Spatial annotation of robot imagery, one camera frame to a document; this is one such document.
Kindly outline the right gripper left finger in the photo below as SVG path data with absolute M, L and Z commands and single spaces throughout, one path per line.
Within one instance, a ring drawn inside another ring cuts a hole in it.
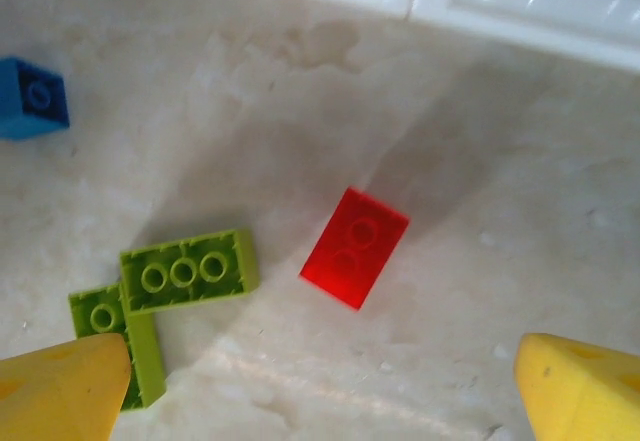
M 107 440 L 131 378 L 120 334 L 99 334 L 1 361 L 3 440 Z

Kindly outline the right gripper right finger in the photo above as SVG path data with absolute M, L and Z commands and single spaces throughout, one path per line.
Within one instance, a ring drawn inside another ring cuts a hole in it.
M 514 377 L 537 440 L 639 438 L 637 355 L 528 333 Z

